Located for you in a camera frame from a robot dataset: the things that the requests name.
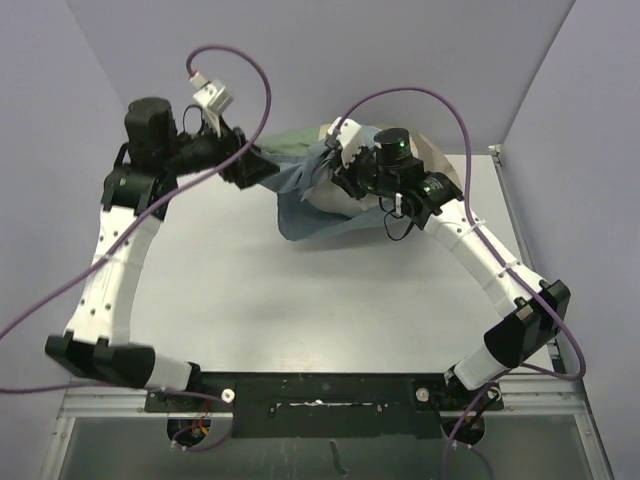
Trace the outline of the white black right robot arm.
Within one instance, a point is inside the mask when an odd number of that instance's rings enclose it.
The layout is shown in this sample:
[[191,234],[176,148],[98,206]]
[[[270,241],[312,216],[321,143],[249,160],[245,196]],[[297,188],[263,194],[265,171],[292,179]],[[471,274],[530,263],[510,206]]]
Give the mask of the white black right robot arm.
[[326,144],[336,154],[331,168],[337,186],[356,200],[376,197],[386,214],[408,218],[439,241],[501,318],[484,334],[480,347],[449,369],[445,395],[452,406],[469,408],[484,384],[520,367],[558,335],[568,287],[561,281],[549,283],[522,264],[482,220],[467,212],[460,188],[416,157],[407,130],[378,131],[372,144],[366,144],[363,126],[348,121],[328,129]]

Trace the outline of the cream white pillow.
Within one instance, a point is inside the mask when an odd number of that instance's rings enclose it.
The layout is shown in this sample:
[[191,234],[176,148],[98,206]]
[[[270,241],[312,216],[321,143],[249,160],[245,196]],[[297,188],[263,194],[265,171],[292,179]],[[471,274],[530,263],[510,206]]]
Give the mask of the cream white pillow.
[[314,208],[326,213],[356,217],[374,207],[376,198],[366,195],[362,199],[350,197],[342,188],[331,181],[323,182],[308,189],[302,197]]

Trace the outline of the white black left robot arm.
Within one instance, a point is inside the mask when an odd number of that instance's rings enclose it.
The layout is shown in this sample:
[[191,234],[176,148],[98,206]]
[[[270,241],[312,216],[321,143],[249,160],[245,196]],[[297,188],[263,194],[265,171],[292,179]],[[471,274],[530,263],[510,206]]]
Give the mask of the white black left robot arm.
[[248,144],[244,132],[202,119],[194,134],[179,132],[171,104],[159,97],[133,101],[124,117],[127,140],[103,183],[100,230],[79,303],[63,334],[51,335],[46,355],[72,375],[135,389],[168,389],[180,410],[200,405],[198,365],[175,360],[130,340],[131,313],[142,268],[163,224],[179,178],[220,166],[240,189],[278,173]]

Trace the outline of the blue-grey pillowcase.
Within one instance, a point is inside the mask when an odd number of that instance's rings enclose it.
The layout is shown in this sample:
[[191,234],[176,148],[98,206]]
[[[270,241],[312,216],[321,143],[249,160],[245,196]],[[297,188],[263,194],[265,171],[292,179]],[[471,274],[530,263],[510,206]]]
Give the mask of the blue-grey pillowcase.
[[459,182],[418,154],[409,130],[360,126],[335,148],[317,140],[302,154],[262,148],[274,172],[259,185],[275,193],[277,224],[289,241],[325,239],[401,221],[424,229],[449,203],[463,201]]

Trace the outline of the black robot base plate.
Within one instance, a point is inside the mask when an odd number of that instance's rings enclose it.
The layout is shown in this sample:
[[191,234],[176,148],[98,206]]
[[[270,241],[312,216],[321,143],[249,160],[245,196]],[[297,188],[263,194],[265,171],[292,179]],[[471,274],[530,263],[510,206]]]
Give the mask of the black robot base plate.
[[150,393],[144,410],[169,415],[167,433],[199,446],[215,415],[229,413],[234,439],[361,439],[408,435],[478,443],[483,415],[503,409],[491,384],[479,401],[434,373],[203,372],[196,397]]

